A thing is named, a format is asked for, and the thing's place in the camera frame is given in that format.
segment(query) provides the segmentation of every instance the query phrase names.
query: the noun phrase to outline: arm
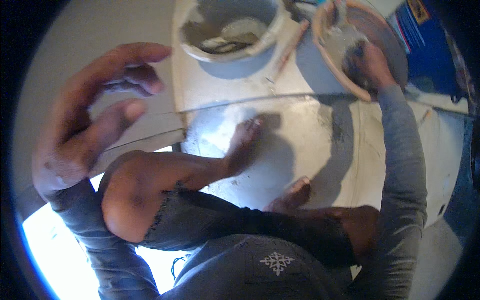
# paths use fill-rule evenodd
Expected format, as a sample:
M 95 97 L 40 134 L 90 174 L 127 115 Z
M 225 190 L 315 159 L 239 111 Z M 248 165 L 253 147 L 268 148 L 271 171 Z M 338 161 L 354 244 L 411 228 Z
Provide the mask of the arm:
M 134 247 L 111 234 L 100 197 L 87 176 L 98 156 L 146 111 L 141 99 L 119 101 L 96 120 L 89 107 L 105 91 L 158 94 L 163 85 L 149 62 L 171 52 L 155 43 L 121 45 L 70 78 L 54 101 L 33 153 L 34 186 L 67 227 L 86 245 L 102 299 L 159 297 L 150 268 Z
M 386 61 L 382 63 L 381 57 L 372 65 L 378 74 L 372 81 L 378 86 L 383 114 L 386 172 L 377 247 L 351 289 L 364 299 L 406 299 L 427 218 L 425 161 L 415 117 L 400 86 L 386 71 Z M 386 70 L 378 70 L 379 65 Z

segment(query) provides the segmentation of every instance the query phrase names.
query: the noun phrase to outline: gray shirt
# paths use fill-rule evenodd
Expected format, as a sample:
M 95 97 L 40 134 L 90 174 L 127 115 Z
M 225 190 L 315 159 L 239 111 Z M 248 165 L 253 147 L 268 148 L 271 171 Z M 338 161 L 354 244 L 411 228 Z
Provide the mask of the gray shirt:
M 134 247 L 110 233 L 101 199 L 85 179 L 52 202 L 86 245 L 102 299 L 403 299 L 408 296 L 426 220 L 423 150 L 413 112 L 398 85 L 379 91 L 386 177 L 371 265 L 342 285 L 301 247 L 267 236 L 210 240 L 188 259 L 174 288 L 159 295 Z

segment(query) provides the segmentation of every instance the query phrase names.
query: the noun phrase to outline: dirty hand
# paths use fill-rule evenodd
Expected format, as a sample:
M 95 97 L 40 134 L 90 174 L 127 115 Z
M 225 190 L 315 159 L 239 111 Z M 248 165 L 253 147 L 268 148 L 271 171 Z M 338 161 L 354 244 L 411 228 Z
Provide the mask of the dirty hand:
M 354 56 L 357 68 L 365 75 L 377 90 L 397 84 L 388 69 L 388 63 L 382 50 L 372 43 L 361 44 L 363 55 Z
M 67 80 L 33 153 L 34 186 L 45 200 L 87 177 L 98 156 L 146 111 L 143 100 L 131 98 L 109 106 L 92 122 L 89 107 L 104 92 L 158 94 L 163 84 L 147 63 L 170 53 L 170 47 L 156 43 L 121 45 Z

